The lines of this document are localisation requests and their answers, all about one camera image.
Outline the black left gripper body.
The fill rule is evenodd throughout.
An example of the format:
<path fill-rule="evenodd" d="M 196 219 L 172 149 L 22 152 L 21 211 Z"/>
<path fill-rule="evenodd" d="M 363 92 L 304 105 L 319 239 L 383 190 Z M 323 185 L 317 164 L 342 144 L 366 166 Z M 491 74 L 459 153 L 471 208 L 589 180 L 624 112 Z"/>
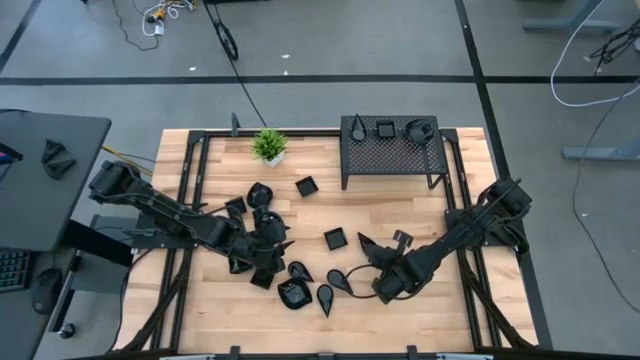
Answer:
<path fill-rule="evenodd" d="M 253 239 L 244 234 L 235 225 L 225 224 L 218 236 L 217 248 L 226 255 L 230 262 L 240 267 L 258 266 Z"/>

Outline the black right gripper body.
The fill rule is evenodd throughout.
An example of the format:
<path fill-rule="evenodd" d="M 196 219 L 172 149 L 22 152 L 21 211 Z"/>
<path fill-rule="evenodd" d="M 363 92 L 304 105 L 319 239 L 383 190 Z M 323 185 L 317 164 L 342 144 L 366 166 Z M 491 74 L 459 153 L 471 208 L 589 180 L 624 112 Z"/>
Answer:
<path fill-rule="evenodd" d="M 411 280 L 409 265 L 405 251 L 412 245 L 414 237 L 409 233 L 397 229 L 392 239 L 396 242 L 392 253 L 379 253 L 383 260 L 382 265 L 374 265 L 380 271 L 378 280 L 387 278 L 398 278 L 400 280 Z"/>

